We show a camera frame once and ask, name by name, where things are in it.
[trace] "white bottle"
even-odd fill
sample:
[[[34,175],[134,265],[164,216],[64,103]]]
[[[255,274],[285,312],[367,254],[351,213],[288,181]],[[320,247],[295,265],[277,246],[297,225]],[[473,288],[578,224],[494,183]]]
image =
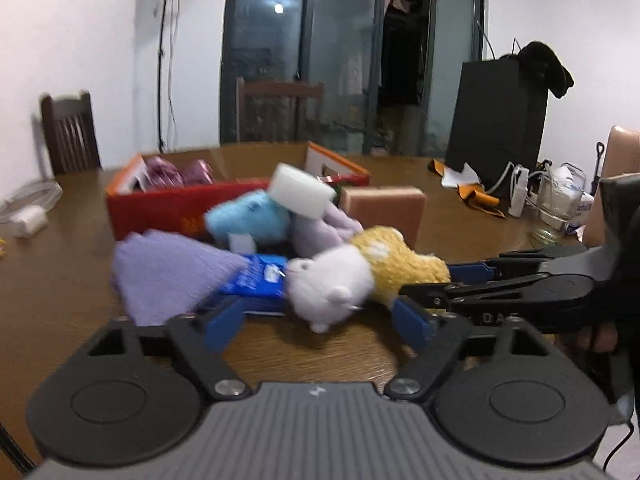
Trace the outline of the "white bottle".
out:
[[[520,218],[522,216],[522,210],[524,209],[524,201],[527,197],[527,183],[529,182],[529,170],[527,168],[521,168],[520,175],[516,182],[516,186],[513,189],[511,195],[511,206],[509,208],[509,214]]]

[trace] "sliding door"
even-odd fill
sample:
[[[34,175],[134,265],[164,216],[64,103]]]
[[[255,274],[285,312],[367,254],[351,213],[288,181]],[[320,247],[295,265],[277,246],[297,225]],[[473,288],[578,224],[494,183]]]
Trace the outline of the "sliding door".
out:
[[[387,4],[388,0],[226,0],[221,142],[238,141],[238,76],[248,81],[299,80],[324,83],[317,140],[339,152],[368,153],[378,121]],[[462,63],[479,59],[481,33],[476,23],[482,24],[482,0],[426,0],[424,7],[429,9],[428,41],[421,44],[420,74],[414,77],[422,102],[414,105],[415,126],[409,133],[413,152],[442,156]],[[315,117],[314,104],[306,108],[309,120]]]
[[[324,83],[319,140],[338,152],[361,153],[376,0],[310,1],[308,80]]]
[[[462,64],[481,55],[482,0],[431,0],[431,9],[420,154],[444,158]]]
[[[227,0],[220,85],[221,142],[236,142],[236,81],[299,75],[303,0]]]

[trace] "lavender cloth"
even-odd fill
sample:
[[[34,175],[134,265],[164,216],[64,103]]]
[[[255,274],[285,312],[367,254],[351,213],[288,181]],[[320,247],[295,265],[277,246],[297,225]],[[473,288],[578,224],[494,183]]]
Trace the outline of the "lavender cloth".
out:
[[[190,312],[245,267],[238,254],[151,230],[116,244],[113,281],[129,317],[151,326]]]
[[[362,231],[362,225],[329,202],[324,216],[311,220],[294,215],[291,238],[293,248],[302,258],[313,258],[327,249],[347,243]]]

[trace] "yellow plush toy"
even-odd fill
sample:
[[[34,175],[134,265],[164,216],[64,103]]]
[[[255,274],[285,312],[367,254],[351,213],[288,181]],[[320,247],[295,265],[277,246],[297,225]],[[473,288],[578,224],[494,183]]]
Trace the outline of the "yellow plush toy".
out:
[[[436,256],[414,253],[404,243],[402,234],[392,227],[376,226],[365,229],[351,238],[369,262],[375,280],[370,296],[391,308],[400,287],[407,283],[450,282],[449,269]]]

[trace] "metal screw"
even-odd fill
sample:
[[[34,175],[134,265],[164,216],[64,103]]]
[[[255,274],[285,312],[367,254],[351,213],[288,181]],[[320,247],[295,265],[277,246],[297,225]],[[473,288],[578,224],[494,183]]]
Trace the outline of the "metal screw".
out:
[[[235,397],[244,392],[246,386],[238,379],[222,379],[214,386],[216,393],[225,397]]]
[[[389,384],[391,391],[396,395],[413,395],[420,391],[420,383],[415,379],[398,377]]]

